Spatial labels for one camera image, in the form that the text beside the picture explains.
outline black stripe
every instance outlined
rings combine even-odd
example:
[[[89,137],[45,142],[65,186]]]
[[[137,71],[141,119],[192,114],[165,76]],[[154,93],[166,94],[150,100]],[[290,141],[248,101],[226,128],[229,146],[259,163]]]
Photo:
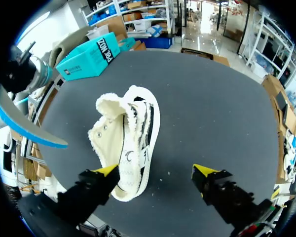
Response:
[[[122,158],[122,153],[123,153],[123,147],[124,147],[124,141],[125,141],[125,126],[124,126],[124,123],[125,123],[125,115],[123,115],[123,145],[122,145],[122,150],[120,152],[120,156],[119,156],[119,161],[118,161],[118,164],[120,163],[120,159]]]

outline shelf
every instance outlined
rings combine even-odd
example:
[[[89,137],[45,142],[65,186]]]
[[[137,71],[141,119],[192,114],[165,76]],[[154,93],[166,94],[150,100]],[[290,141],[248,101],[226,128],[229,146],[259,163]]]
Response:
[[[290,63],[296,68],[296,64],[292,60],[290,60]]]
[[[132,12],[132,11],[141,11],[141,10],[145,10],[145,9],[162,8],[162,7],[166,7],[166,5],[143,6],[143,7],[139,7],[139,8],[130,9],[127,11],[121,11],[120,13],[125,14],[125,13]]]
[[[134,21],[126,21],[124,22],[124,24],[132,24],[132,23],[135,23],[135,22],[138,22],[138,21],[166,21],[167,18],[144,18],[144,19],[139,19],[139,20],[134,20]]]
[[[97,21],[96,23],[92,24],[91,27],[92,27],[92,26],[95,26],[96,24],[98,24],[98,23],[100,23],[100,22],[102,22],[102,21],[105,21],[105,20],[107,20],[107,19],[109,19],[109,18],[111,18],[111,17],[115,17],[115,16],[117,16],[117,14],[114,14],[114,15],[108,16],[108,17],[106,17],[106,18],[103,18],[103,19]]]
[[[282,44],[283,46],[288,50],[291,51],[291,49],[288,47],[288,45],[283,41],[281,37],[279,37],[274,31],[272,31],[266,24],[263,24],[263,27],[266,28],[268,31],[270,31]]]
[[[124,3],[126,1],[130,1],[130,0],[122,0],[122,1],[119,1],[118,4]]]
[[[111,5],[113,5],[114,4],[114,2],[112,1],[112,2],[110,2],[109,4],[106,4],[105,6],[102,6],[102,7],[100,7],[99,9],[96,9],[95,11],[93,11],[93,12],[91,12],[89,15],[87,15],[86,17],[88,18],[88,17],[90,17],[90,16],[93,16],[94,14],[96,14],[96,13],[98,13],[99,11],[102,11],[103,9],[105,9],[105,8],[108,8],[109,6],[111,6]]]
[[[259,55],[261,55],[266,61],[268,61],[272,66],[274,66],[278,71],[281,71],[281,69],[275,64],[273,63],[268,57],[266,57],[264,54],[260,53],[260,51],[258,51],[257,49],[255,50],[256,53],[258,53]]]
[[[282,31],[282,29],[281,28],[279,28],[279,26],[278,25],[276,25],[275,23],[274,23],[274,20],[273,19],[271,19],[270,17],[268,17],[268,16],[266,16],[265,14],[264,14],[264,17],[265,17],[265,19],[266,20],[268,20],[269,21],[269,23],[271,24],[271,25],[273,25],[273,27],[275,27],[276,28],[276,30],[278,30],[280,33],[282,33],[284,36],[285,36],[285,38],[293,45],[293,42],[290,40],[290,38]]]

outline cardboard box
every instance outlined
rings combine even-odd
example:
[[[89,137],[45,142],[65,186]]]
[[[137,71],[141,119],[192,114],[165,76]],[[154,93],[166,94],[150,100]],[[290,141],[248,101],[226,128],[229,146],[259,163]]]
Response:
[[[97,77],[119,53],[116,37],[111,32],[74,48],[56,69],[65,80]]]
[[[124,40],[125,39],[125,36],[124,34],[119,34],[118,36],[116,36],[116,40],[118,43],[120,43],[121,40]]]
[[[146,1],[135,1],[135,2],[131,2],[127,5],[128,9],[134,9],[137,7],[143,7],[146,6]]]
[[[156,12],[157,12],[156,8],[148,9],[148,13],[156,14]]]
[[[296,115],[291,107],[286,106],[286,111],[283,115],[283,124],[287,127],[292,134],[296,132]]]
[[[127,38],[126,27],[121,16],[115,16],[96,24],[97,27],[109,25],[109,32],[114,32],[115,36],[123,34]]]
[[[161,26],[162,28],[167,28],[168,24],[166,22],[160,22],[157,25]]]
[[[142,15],[140,12],[133,12],[129,14],[125,14],[124,16],[124,21],[134,21],[142,18]]]
[[[26,179],[37,181],[37,175],[35,172],[33,161],[31,159],[23,159],[23,173]]]
[[[288,102],[291,109],[294,110],[293,105],[291,104],[290,100],[287,97],[284,87],[276,77],[270,74],[266,75],[264,78],[264,81],[262,82],[262,85],[264,89],[267,91],[267,93],[269,94],[270,98],[272,96],[276,97],[278,93],[282,92],[285,100]]]
[[[283,122],[283,111],[280,109],[276,99],[274,96],[271,97],[271,105],[274,110],[274,115],[277,122],[277,131],[286,134],[287,129],[290,130],[292,134],[296,137],[296,116],[294,113],[289,112],[286,120],[287,122]]]
[[[131,37],[121,40],[118,43],[118,46],[121,52],[126,52],[129,51],[135,45],[135,43],[135,39]]]
[[[33,143],[31,154],[38,159],[43,159],[43,156],[41,155],[39,147],[36,143]],[[43,180],[45,180],[45,177],[51,177],[52,173],[46,165],[40,164],[37,161],[33,161],[33,166],[37,177]]]
[[[278,134],[278,167],[277,167],[277,184],[287,183],[285,181],[285,171],[284,171],[284,141],[285,137],[282,132]]]
[[[230,67],[230,64],[228,62],[228,59],[224,58],[224,57],[220,57],[218,55],[213,55],[213,61],[221,63],[227,67]]]
[[[129,51],[134,51],[141,44],[140,40],[136,41],[133,47]]]
[[[213,55],[213,54],[210,54],[210,53],[197,51],[197,50],[189,49],[189,48],[182,48],[181,53],[197,55],[199,57],[207,58],[209,60],[213,60],[213,61],[221,63],[221,64],[223,64],[223,65],[225,65],[227,67],[230,67],[230,64],[229,64],[228,60],[226,58],[220,57],[218,55]]]
[[[146,51],[146,45],[144,42],[142,42],[140,45],[138,45],[134,51]]]

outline white shelving unit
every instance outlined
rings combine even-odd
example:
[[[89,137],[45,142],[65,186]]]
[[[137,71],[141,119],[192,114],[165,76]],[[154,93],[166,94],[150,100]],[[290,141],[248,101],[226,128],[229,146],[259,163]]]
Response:
[[[117,14],[114,14],[114,15],[108,16],[108,17],[106,17],[104,19],[101,19],[101,20],[97,21],[96,23],[92,24],[91,26],[95,26],[96,24],[98,24],[98,23],[100,23],[102,21],[105,21],[107,19],[110,19],[111,17],[115,17],[115,16],[117,16]]]
[[[120,1],[112,0],[112,2],[110,2],[109,4],[107,4],[105,6],[102,6],[102,7],[98,8],[97,10],[95,10],[95,11],[93,11],[93,12],[87,14],[87,15],[82,10],[82,15],[83,15],[83,17],[85,19],[85,22],[88,24],[88,22],[91,20],[91,17],[94,14],[96,14],[98,12],[101,12],[103,10],[106,10],[106,8],[108,8],[109,6],[114,5],[115,9],[116,9],[116,14],[108,16],[108,17],[106,17],[104,19],[101,19],[100,21],[97,21],[96,23],[91,25],[91,26],[95,26],[96,24],[98,24],[98,23],[100,23],[100,22],[102,22],[104,20],[107,20],[107,19],[109,19],[111,17],[122,16],[124,14],[130,13],[130,12],[133,12],[133,11],[145,11],[145,10],[152,9],[152,8],[165,8],[166,9],[166,17],[165,18],[144,18],[144,19],[139,19],[139,20],[135,20],[135,21],[126,21],[126,22],[124,22],[124,24],[129,25],[129,24],[132,24],[132,23],[135,23],[135,22],[138,22],[138,21],[166,21],[167,22],[167,31],[168,31],[168,33],[171,33],[172,31],[174,31],[174,19],[170,18],[170,12],[169,12],[170,7],[173,9],[173,0],[164,0],[165,4],[163,4],[163,5],[143,6],[143,7],[138,7],[138,8],[134,8],[134,9],[126,10],[126,11],[121,11],[120,10],[120,4],[122,4],[122,3],[125,4],[125,3],[131,2],[131,1],[132,0],[120,0]]]
[[[134,20],[134,21],[125,21],[124,24],[132,24],[136,22],[141,22],[141,21],[166,21],[167,18],[147,18],[147,19],[140,19],[140,20]]]
[[[257,36],[255,36],[256,29],[259,29]],[[273,60],[270,60],[268,57],[266,57],[262,52],[260,52],[257,49],[257,45],[259,43],[259,39],[261,37],[262,32],[267,37],[272,37],[274,41],[279,44],[278,49],[275,53],[275,56],[273,57]],[[252,25],[250,37],[248,38],[246,46],[243,50],[242,57],[247,61],[246,62],[246,66],[247,66],[250,63],[252,63],[254,54],[261,55],[266,61],[268,61],[274,68],[276,68],[279,71],[277,75],[277,78],[279,79],[283,75],[288,64],[293,63],[291,60],[291,57],[292,57],[294,47],[295,47],[294,43],[282,31],[282,29],[275,23],[273,19],[267,16],[264,12],[256,11],[253,16],[253,25]],[[277,55],[280,55],[280,54],[282,54],[282,57],[283,57],[285,51],[288,52],[288,57],[283,67],[280,68],[274,63],[274,59]]]
[[[130,9],[127,11],[122,11],[122,14],[126,14],[132,11],[142,11],[142,10],[146,10],[146,9],[152,9],[152,8],[162,8],[162,7],[166,7],[166,5],[156,5],[156,6],[143,6],[143,7],[139,7],[139,8],[134,8],[134,9]]]

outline metal shelf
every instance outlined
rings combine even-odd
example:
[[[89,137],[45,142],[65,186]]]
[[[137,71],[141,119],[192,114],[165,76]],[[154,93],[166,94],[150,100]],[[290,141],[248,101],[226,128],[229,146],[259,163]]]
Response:
[[[266,28],[268,31],[270,31],[281,43],[282,45],[288,50],[288,51],[292,51],[292,49],[290,49],[288,47],[288,45],[283,41],[283,39],[278,36],[278,34],[276,34],[274,31],[272,31],[266,24],[263,24],[263,27]]]
[[[94,14],[96,14],[96,13],[98,13],[99,11],[102,11],[103,9],[105,9],[105,8],[108,8],[109,6],[111,6],[111,5],[113,5],[114,4],[114,2],[112,1],[112,2],[110,2],[109,4],[106,4],[105,6],[102,6],[102,7],[100,7],[99,9],[96,9],[95,11],[93,11],[93,12],[91,12],[89,15],[87,15],[86,17],[88,18],[88,17],[90,17],[90,16],[93,16]]]
[[[130,1],[130,0],[122,0],[122,1],[119,1],[118,4],[124,3],[126,1]]]
[[[139,20],[134,20],[134,21],[126,21],[124,22],[124,24],[132,24],[132,23],[136,23],[139,21],[166,21],[167,18],[144,18],[144,19],[139,19]]]
[[[261,19],[259,19],[258,21],[256,21],[256,16],[261,15]],[[259,31],[257,33],[257,36],[254,40],[254,44],[253,46],[251,45],[251,37],[255,34],[255,29],[258,28]],[[283,66],[282,68],[280,68],[279,66],[277,66],[272,60],[270,60],[269,58],[267,58],[264,54],[262,54],[259,50],[257,50],[257,46],[261,37],[261,33],[262,32],[266,32],[267,35],[270,35],[273,37],[273,39],[277,42],[277,44],[279,44],[279,47],[275,53],[275,56],[279,55],[279,49],[280,47],[283,48],[283,50],[287,50],[288,51],[288,55],[287,55],[287,59],[285,61],[283,61]],[[276,23],[268,16],[266,16],[265,12],[254,12],[253,15],[253,24],[252,24],[252,28],[251,28],[251,33],[250,33],[250,37],[246,43],[246,46],[243,50],[243,54],[246,53],[248,50],[248,60],[246,62],[246,66],[248,66],[250,64],[250,62],[252,61],[252,57],[255,53],[258,53],[260,56],[262,56],[266,61],[268,61],[274,68],[276,68],[279,73],[277,74],[277,79],[281,78],[281,76],[283,75],[283,73],[285,72],[285,69],[288,67],[289,63],[291,62],[291,57],[292,57],[292,53],[294,51],[295,45],[293,44],[293,42],[289,39],[289,37],[279,28],[279,26],[276,25]]]
[[[91,26],[95,26],[96,24],[98,24],[98,23],[100,23],[100,22],[102,22],[102,21],[105,21],[105,20],[107,20],[107,19],[109,19],[109,18],[111,18],[111,17],[115,17],[115,16],[117,16],[117,13],[114,14],[114,15],[108,16],[108,17],[106,17],[106,18],[103,18],[103,19],[97,21],[96,23],[92,24]]]
[[[268,17],[267,15],[264,15],[264,18],[266,19],[266,20],[268,20],[269,22],[270,22],[270,24],[272,24],[275,28],[276,28],[276,30],[278,30],[280,33],[282,33],[284,36],[285,36],[285,38],[293,45],[293,42],[291,41],[291,39],[282,31],[282,29],[281,28],[279,28],[279,26],[278,25],[276,25],[275,23],[274,23],[274,20],[273,19],[271,19],[270,17]]]
[[[274,66],[277,70],[281,71],[281,69],[275,64],[273,63],[268,57],[266,57],[264,54],[260,53],[260,51],[258,51],[257,49],[255,49],[255,52],[258,53],[259,55],[261,55],[266,61],[268,61],[272,66]]]
[[[83,19],[85,21],[86,25],[89,25],[90,22],[90,17],[93,16],[94,14],[96,14],[97,12],[106,10],[106,8],[110,7],[110,6],[114,6],[116,9],[116,14],[112,15],[112,16],[108,16],[94,24],[92,24],[91,26],[95,26],[96,24],[109,19],[111,17],[115,17],[115,16],[121,16],[123,19],[123,15],[127,14],[129,12],[133,12],[133,11],[140,11],[140,10],[146,10],[146,9],[154,9],[154,8],[161,8],[161,9],[165,9],[166,11],[166,17],[164,18],[144,18],[144,19],[139,19],[139,20],[134,20],[134,21],[128,21],[128,22],[124,22],[125,25],[127,24],[131,24],[131,23],[135,23],[138,21],[166,21],[167,22],[167,32],[171,33],[172,31],[174,32],[175,29],[175,24],[174,24],[174,19],[170,18],[170,12],[169,10],[173,8],[173,1],[172,0],[164,0],[164,3],[162,5],[152,5],[152,6],[143,6],[143,7],[139,7],[139,8],[135,8],[135,9],[129,9],[127,11],[121,11],[121,3],[127,3],[131,0],[112,0],[112,2],[110,2],[109,4],[100,7],[99,9],[91,12],[90,14],[86,15],[84,13],[84,11],[81,11],[81,14],[83,16]]]
[[[141,10],[145,10],[145,9],[162,8],[162,7],[166,7],[166,5],[143,6],[143,7],[139,7],[139,8],[130,9],[127,11],[121,11],[121,14],[125,14],[125,13],[132,12],[132,11],[141,11]]]

